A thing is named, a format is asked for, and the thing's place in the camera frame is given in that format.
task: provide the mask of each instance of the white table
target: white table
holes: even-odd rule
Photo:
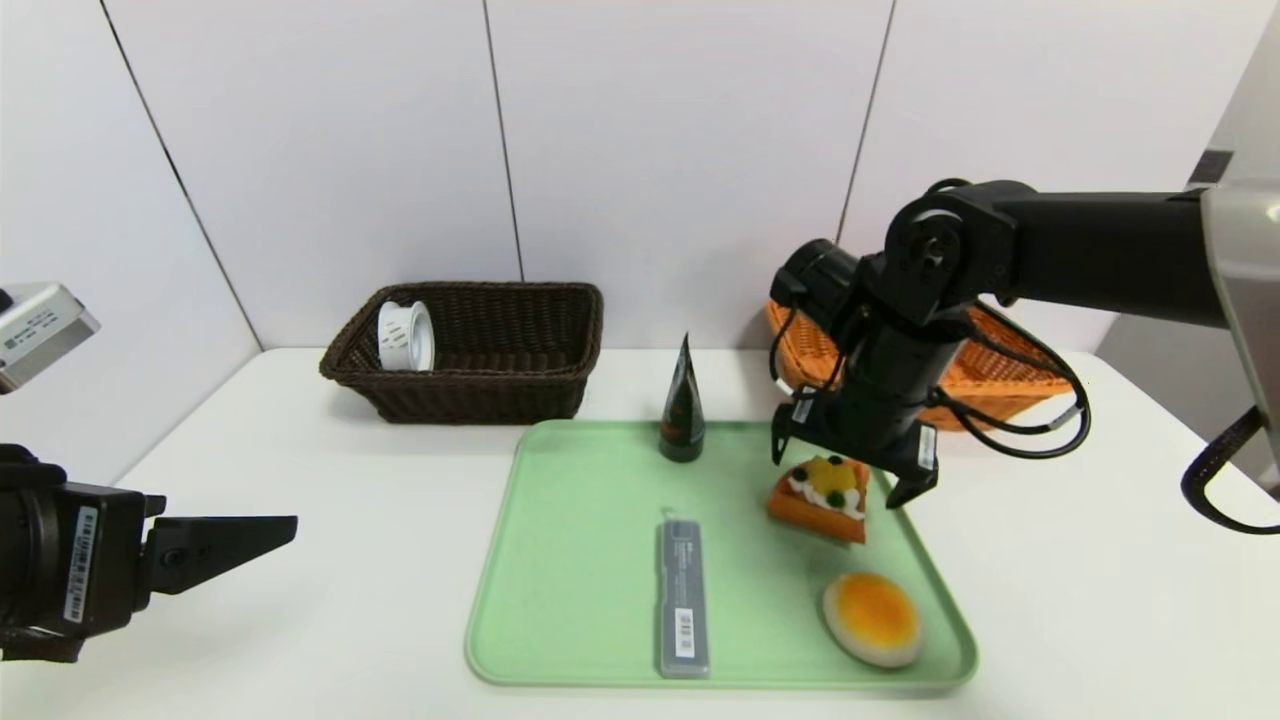
[[[297,539],[156,596],[78,665],[5,664],[6,720],[1280,716],[1280,539],[1196,515],[1178,480],[1203,443],[1096,357],[1069,357],[1097,413],[1078,452],[941,442],[941,486],[910,512],[982,660],[961,689],[906,698],[484,684],[462,641],[524,429],[388,425],[319,360],[259,356],[122,480],[168,495],[169,515],[297,514]],[[673,360],[605,351],[580,416],[655,416]],[[712,419],[780,398],[762,352],[695,366]],[[1215,486],[1244,519],[1280,518],[1233,468]]]

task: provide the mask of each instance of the barcode label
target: barcode label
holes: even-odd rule
[[[920,447],[916,454],[916,465],[925,470],[932,470],[938,457],[938,430],[933,425],[920,425]]]
[[[97,507],[81,507],[72,539],[72,568],[67,574],[67,603],[63,618],[72,623],[84,619],[84,596],[88,593],[88,566],[93,560],[97,532]]]
[[[676,609],[676,657],[695,657],[694,652],[694,611],[687,607]]]
[[[809,419],[809,409],[813,407],[813,400],[801,400],[796,402],[795,413],[791,414],[791,419],[796,423],[804,423]]]

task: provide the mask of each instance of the wicker basket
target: wicker basket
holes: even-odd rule
[[[421,300],[430,372],[383,370],[378,311]],[[389,423],[525,425],[572,418],[600,354],[604,301],[585,283],[416,283],[384,287],[320,360],[320,374],[365,396]]]
[[[769,327],[776,334],[782,323],[786,322],[790,310],[772,300],[764,310],[769,318]],[[1044,359],[1025,340],[992,320],[984,313],[970,310],[969,316],[982,328],[982,332],[1000,345],[1024,355]],[[831,338],[803,314],[796,314],[778,347],[778,374],[792,388],[801,384],[820,387],[831,375],[837,355]],[[1046,397],[1069,392],[1071,383],[1051,373],[1010,360],[980,345],[966,342],[943,375],[942,387],[956,400],[966,402],[997,420],[1007,420]],[[920,413],[920,418],[933,423],[940,430],[964,429],[956,421],[955,415],[945,407],[927,407]]]

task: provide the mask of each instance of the green tray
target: green tray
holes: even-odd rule
[[[978,648],[902,511],[874,473],[867,546],[772,520],[780,468],[769,425],[710,423],[703,456],[658,454],[655,423],[553,420],[520,442],[467,628],[471,669],[490,683],[584,687],[947,688]],[[827,455],[791,442],[783,466]],[[703,529],[710,676],[657,671],[657,528],[663,509]],[[920,657],[900,670],[852,659],[828,634],[822,591],[882,573],[915,601]]]

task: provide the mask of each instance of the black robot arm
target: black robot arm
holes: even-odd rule
[[[897,213],[883,252],[859,259],[815,240],[774,275],[771,297],[818,324],[845,361],[840,383],[796,388],[777,409],[774,462],[796,437],[897,475],[890,507],[932,488],[937,430],[918,415],[974,334],[968,311],[982,293],[1226,327],[1198,192],[1039,193],[1011,181],[942,181]],[[1064,419],[1082,421],[1074,448],[1088,415],[1070,379],[1078,406]]]

